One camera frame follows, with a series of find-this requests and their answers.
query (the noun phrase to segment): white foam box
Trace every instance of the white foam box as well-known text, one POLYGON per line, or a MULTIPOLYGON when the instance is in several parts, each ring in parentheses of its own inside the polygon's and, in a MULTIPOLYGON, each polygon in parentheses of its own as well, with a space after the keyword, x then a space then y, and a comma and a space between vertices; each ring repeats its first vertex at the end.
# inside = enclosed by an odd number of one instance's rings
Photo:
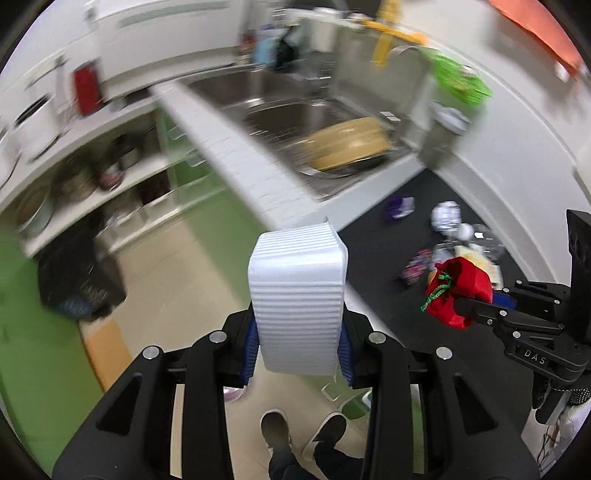
POLYGON ((267 370, 335 374, 347 262, 329 223, 259 237, 248 283, 267 370))

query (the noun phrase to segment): stainless steel sink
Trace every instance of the stainless steel sink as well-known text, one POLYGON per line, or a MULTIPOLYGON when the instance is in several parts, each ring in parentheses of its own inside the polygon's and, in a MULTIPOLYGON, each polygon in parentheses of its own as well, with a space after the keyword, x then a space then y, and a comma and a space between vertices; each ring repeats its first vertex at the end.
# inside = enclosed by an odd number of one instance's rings
MULTIPOLYGON (((300 148, 304 139, 313 132, 364 115, 340 102, 311 98, 306 84, 290 75, 260 66, 240 66, 199 73, 186 77, 184 82, 269 149, 298 175, 316 199, 327 199, 370 174, 331 178, 302 173, 308 163, 300 148)), ((409 152, 406 145, 400 145, 388 154, 387 162, 409 152)))

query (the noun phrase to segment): red cloth bag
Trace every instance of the red cloth bag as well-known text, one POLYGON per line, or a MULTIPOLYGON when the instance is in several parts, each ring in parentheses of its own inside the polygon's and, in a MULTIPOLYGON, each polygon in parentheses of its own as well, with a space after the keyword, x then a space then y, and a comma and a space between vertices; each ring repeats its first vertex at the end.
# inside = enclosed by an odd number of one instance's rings
POLYGON ((453 300, 456 297, 468 297, 487 303, 492 302, 491 279, 484 270, 481 270, 469 260, 456 257, 445 263, 438 263, 437 275, 427 287, 427 295, 430 295, 439 285, 445 285, 446 280, 440 280, 439 275, 446 272, 452 278, 452 287, 446 290, 438 298, 429 303, 426 312, 433 315, 445 325, 458 329, 466 329, 472 321, 458 315, 453 309, 453 300))

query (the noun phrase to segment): white cabinet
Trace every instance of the white cabinet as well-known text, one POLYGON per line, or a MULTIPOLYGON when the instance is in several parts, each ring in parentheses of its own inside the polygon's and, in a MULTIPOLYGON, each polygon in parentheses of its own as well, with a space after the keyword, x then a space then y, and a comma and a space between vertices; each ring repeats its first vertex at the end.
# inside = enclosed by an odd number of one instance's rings
POLYGON ((100 0, 93 29, 108 98, 232 62, 246 0, 100 0))

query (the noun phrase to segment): red container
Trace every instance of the red container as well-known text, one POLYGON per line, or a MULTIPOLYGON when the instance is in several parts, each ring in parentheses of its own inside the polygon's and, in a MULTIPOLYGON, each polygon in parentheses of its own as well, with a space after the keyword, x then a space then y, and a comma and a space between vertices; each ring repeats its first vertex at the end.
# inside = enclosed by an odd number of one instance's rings
POLYGON ((96 63, 90 61, 78 67, 74 73, 74 91, 78 110, 83 116, 90 115, 105 104, 100 92, 96 63))

